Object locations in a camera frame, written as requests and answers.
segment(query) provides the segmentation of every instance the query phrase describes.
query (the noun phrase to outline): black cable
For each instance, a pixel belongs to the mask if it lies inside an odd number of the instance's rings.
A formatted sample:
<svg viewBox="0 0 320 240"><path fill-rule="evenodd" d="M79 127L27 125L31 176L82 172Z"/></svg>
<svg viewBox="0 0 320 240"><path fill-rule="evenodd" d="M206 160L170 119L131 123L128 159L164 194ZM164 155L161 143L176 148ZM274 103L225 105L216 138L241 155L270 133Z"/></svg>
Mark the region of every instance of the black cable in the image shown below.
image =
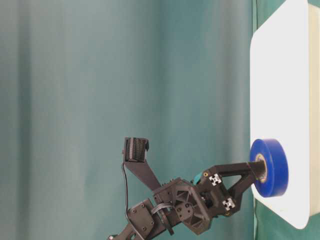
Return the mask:
<svg viewBox="0 0 320 240"><path fill-rule="evenodd" d="M123 178L124 178L124 193L125 193L125 212L124 212L124 215L125 215L125 218L131 224L133 230L139 235L141 240L145 240L144 237L140 234L140 232L136 229L136 227L134 226L134 224L132 223L132 221L128 217L128 179L127 179L127 174L126 174L124 162L121 165L121 170L122 170L122 174L123 174Z"/></svg>

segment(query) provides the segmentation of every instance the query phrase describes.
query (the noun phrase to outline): white board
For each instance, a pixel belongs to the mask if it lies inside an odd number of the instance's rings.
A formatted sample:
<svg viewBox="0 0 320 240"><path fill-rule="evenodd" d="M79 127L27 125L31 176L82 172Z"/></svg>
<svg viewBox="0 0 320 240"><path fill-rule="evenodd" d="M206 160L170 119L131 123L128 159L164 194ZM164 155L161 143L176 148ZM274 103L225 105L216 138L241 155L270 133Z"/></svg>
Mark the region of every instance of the white board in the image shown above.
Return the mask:
<svg viewBox="0 0 320 240"><path fill-rule="evenodd" d="M307 0L287 0L254 33L250 48L250 136L277 139L289 170L283 196L254 197L298 229L310 210L310 81Z"/></svg>

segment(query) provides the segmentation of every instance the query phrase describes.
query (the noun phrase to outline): green fabric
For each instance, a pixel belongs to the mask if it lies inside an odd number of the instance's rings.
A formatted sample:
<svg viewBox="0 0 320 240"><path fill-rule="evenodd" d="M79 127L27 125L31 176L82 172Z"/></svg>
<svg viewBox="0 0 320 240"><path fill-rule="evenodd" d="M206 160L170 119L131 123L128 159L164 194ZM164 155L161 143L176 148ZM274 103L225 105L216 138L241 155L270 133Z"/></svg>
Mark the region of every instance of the green fabric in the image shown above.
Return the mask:
<svg viewBox="0 0 320 240"><path fill-rule="evenodd" d="M256 240L318 240L320 236L320 214L309 219L303 230L298 230L256 200Z"/></svg>
<svg viewBox="0 0 320 240"><path fill-rule="evenodd" d="M120 233L126 136L161 183L248 160L250 0L0 5L0 239ZM128 179L131 206L152 195ZM157 239L252 239L252 205Z"/></svg>
<svg viewBox="0 0 320 240"><path fill-rule="evenodd" d="M283 0L258 0L254 5L253 13L258 14L258 21L253 16L252 22L258 22L261 26L269 16L284 2ZM320 1L309 0L311 4L319 4ZM320 214L309 219L308 225L303 230L298 230L285 220L273 213L259 201L255 201L255 239L256 240L318 240L320 235Z"/></svg>
<svg viewBox="0 0 320 240"><path fill-rule="evenodd" d="M320 8L320 0L308 0L309 4L315 5Z"/></svg>
<svg viewBox="0 0 320 240"><path fill-rule="evenodd" d="M253 32L257 30L285 0L252 0Z"/></svg>

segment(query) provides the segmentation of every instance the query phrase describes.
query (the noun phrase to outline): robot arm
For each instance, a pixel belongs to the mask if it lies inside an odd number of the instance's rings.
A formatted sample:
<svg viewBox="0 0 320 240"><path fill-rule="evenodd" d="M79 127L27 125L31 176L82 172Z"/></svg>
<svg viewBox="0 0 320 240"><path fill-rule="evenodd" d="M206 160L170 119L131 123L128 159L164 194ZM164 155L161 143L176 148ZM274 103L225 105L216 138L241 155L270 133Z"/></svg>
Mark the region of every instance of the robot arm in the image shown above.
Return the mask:
<svg viewBox="0 0 320 240"><path fill-rule="evenodd" d="M166 230L173 235L173 227L180 223L199 235L210 228L213 218L230 217L239 211L243 192L266 177L264 161L243 162L216 165L192 181L176 178L161 186L147 163L148 149L147 139L126 138L122 171L126 193L125 167L153 191L156 205L147 198L130 209L126 206L128 224L119 235L111 235L108 240L151 240ZM237 175L241 176L240 180L227 189L223 178Z"/></svg>

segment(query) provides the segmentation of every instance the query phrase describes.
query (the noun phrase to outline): tape roll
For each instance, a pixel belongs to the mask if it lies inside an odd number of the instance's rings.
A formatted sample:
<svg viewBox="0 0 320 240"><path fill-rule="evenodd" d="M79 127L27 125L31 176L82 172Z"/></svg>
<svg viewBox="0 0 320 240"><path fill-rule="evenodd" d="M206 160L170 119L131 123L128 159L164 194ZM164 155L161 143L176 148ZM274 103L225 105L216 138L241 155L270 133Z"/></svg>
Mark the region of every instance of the tape roll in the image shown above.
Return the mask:
<svg viewBox="0 0 320 240"><path fill-rule="evenodd" d="M283 195L288 187L289 171L286 154L275 139L257 139L250 151L250 162L264 161L265 175L254 185L262 197Z"/></svg>

